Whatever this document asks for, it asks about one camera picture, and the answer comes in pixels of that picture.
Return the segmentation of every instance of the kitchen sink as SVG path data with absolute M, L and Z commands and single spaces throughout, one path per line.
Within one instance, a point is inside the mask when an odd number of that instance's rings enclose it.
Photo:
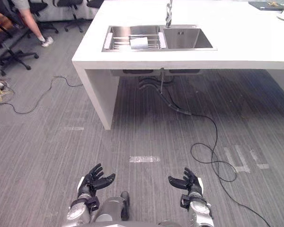
M 200 28 L 165 28 L 164 35 L 169 49 L 213 47 Z
M 110 26 L 102 48 L 102 52 L 194 50 L 217 50 L 197 25 Z

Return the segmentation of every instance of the person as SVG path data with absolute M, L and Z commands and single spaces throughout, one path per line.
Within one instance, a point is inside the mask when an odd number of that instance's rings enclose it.
M 37 36 L 37 38 L 40 40 L 41 45 L 43 47 L 48 47 L 53 43 L 53 39 L 49 37 L 44 37 L 35 22 L 35 19 L 30 12 L 30 7 L 28 0 L 12 0 L 15 7 L 19 10 L 23 20 L 25 21 L 26 25 L 29 27 L 29 29 Z

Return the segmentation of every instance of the faucet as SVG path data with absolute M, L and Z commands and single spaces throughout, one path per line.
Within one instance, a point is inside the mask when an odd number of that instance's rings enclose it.
M 170 27 L 171 25 L 171 8 L 172 8 L 172 0 L 170 0 L 169 3 L 166 5 L 166 26 L 165 27 Z

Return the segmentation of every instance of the table leg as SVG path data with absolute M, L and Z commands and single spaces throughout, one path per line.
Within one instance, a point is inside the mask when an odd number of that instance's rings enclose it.
M 111 129 L 119 77 L 110 70 L 85 70 L 75 65 L 83 86 L 106 130 Z

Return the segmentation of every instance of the tape mark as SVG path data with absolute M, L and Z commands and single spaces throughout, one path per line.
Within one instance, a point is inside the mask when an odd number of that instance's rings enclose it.
M 244 156 L 243 156 L 242 153 L 241 153 L 241 148 L 240 148 L 240 146 L 235 145 L 235 148 L 236 148 L 236 151 L 237 151 L 237 153 L 238 153 L 238 155 L 239 155 L 239 157 L 240 157 L 240 160 L 241 160 L 241 162 L 242 162 L 242 164 L 243 164 L 243 167 L 245 167 L 246 172 L 250 173 L 250 169 L 249 169 L 249 167 L 248 167 L 248 165 L 247 165 L 247 162 L 246 162 Z
M 255 160 L 257 166 L 260 169 L 269 169 L 269 164 L 258 164 L 258 157 L 257 157 L 256 152 L 254 150 L 251 150 L 250 154 L 251 154 L 252 158 Z
M 129 162 L 140 163 L 140 162 L 160 162 L 158 156 L 130 156 Z
M 236 147 L 236 151 L 237 151 L 237 153 L 239 155 L 239 158 L 241 159 L 241 162 L 242 162 L 243 166 L 235 166 L 235 163 L 234 163 L 234 161 L 232 159 L 231 152 L 229 151 L 229 149 L 228 148 L 224 148 L 224 151 L 225 151 L 225 155 L 226 155 L 229 163 L 236 169 L 237 172 L 250 173 L 250 169 L 249 169 L 249 167 L 248 167 L 248 165 L 246 163 L 245 158 L 243 157 L 243 155 L 240 152 L 240 148 L 238 150 L 237 147 Z
M 84 127 L 65 127 L 64 129 L 68 131 L 83 131 Z
M 257 164 L 260 169 L 269 169 L 269 164 Z

